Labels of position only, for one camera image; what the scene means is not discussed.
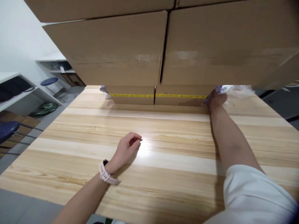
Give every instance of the white watch band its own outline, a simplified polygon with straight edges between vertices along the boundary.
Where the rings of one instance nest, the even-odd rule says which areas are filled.
[[[100,170],[100,175],[101,175],[101,179],[109,184],[113,184],[113,185],[119,185],[119,183],[121,182],[118,179],[114,179],[114,175],[111,176],[104,167],[104,161],[107,160],[103,160],[100,164],[99,164],[99,170]]]

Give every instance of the blue chair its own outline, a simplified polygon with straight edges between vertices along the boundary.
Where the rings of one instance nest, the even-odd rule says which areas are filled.
[[[0,144],[14,136],[15,134],[23,135],[26,137],[31,137],[31,138],[36,138],[30,135],[25,135],[22,133],[18,133],[18,130],[20,128],[20,124],[17,121],[9,121],[9,122],[1,122],[0,123]],[[30,145],[29,143],[24,143],[24,142],[17,142],[21,143],[24,145]]]
[[[59,83],[59,84],[60,84],[63,88],[65,88],[66,91],[68,92],[68,94],[65,94],[63,97],[65,97],[66,95],[69,95],[69,94],[73,94],[73,95],[74,95],[74,98],[73,98],[73,99],[76,98],[76,93],[73,93],[73,92],[69,91],[68,88],[67,88],[64,84],[62,84],[62,82],[60,82],[59,79],[56,78],[56,77],[49,78],[49,79],[46,79],[46,80],[42,81],[42,82],[41,82],[41,86],[46,87],[51,93],[55,94],[55,93],[48,87],[49,85],[52,85],[52,84],[54,84],[55,82]],[[69,101],[65,101],[65,100],[63,99],[63,97],[61,97],[60,100],[59,100],[60,102],[61,102],[61,100],[63,100],[64,102],[62,102],[62,103],[67,103],[67,102],[73,100],[73,99],[71,99],[71,100],[69,100]]]

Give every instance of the forearm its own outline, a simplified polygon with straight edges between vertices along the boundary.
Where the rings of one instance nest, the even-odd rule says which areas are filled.
[[[223,106],[211,106],[211,122],[225,170],[236,164],[252,166],[263,172],[244,134]]]
[[[97,173],[63,207],[53,223],[86,223],[98,205],[107,183]]]

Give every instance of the white sleeve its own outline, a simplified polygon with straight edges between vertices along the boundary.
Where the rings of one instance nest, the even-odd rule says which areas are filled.
[[[233,165],[224,182],[225,210],[205,224],[288,223],[298,206],[289,193],[261,171]]]
[[[295,213],[297,203],[289,193],[261,171],[245,165],[233,165],[224,182],[226,209]]]

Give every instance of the wooden table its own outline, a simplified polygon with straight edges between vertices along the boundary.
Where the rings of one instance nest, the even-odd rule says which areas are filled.
[[[255,95],[228,101],[264,171],[297,198],[299,132]],[[97,214],[129,223],[201,223],[224,209],[225,177],[206,108],[115,105],[98,86],[88,86],[14,161],[0,188],[64,205],[130,131],[143,137],[140,149]]]

